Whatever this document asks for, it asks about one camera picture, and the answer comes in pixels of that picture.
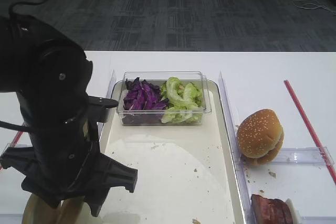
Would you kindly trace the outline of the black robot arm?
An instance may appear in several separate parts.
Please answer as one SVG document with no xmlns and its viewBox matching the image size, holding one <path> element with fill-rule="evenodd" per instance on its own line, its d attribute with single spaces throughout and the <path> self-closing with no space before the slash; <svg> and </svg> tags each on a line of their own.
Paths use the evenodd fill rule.
<svg viewBox="0 0 336 224">
<path fill-rule="evenodd" d="M 33 16 L 1 18 L 1 92 L 15 92 L 30 147 L 8 147 L 1 167 L 25 178 L 22 189 L 56 208 L 82 197 L 97 216 L 112 187 L 133 192 L 138 171 L 100 151 L 98 123 L 118 106 L 86 92 L 93 64 L 84 50 Z"/>
</svg>

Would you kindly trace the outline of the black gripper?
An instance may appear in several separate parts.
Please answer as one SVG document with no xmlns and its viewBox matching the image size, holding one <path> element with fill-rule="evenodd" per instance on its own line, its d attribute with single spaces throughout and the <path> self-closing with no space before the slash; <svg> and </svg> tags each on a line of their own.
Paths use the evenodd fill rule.
<svg viewBox="0 0 336 224">
<path fill-rule="evenodd" d="M 101 207 L 111 187 L 134 192 L 138 170 L 101 154 L 96 121 L 25 122 L 34 129 L 29 135 L 34 152 L 1 160 L 3 169 L 12 167 L 25 175 L 24 191 L 51 207 L 77 196 L 90 207 Z"/>
</svg>

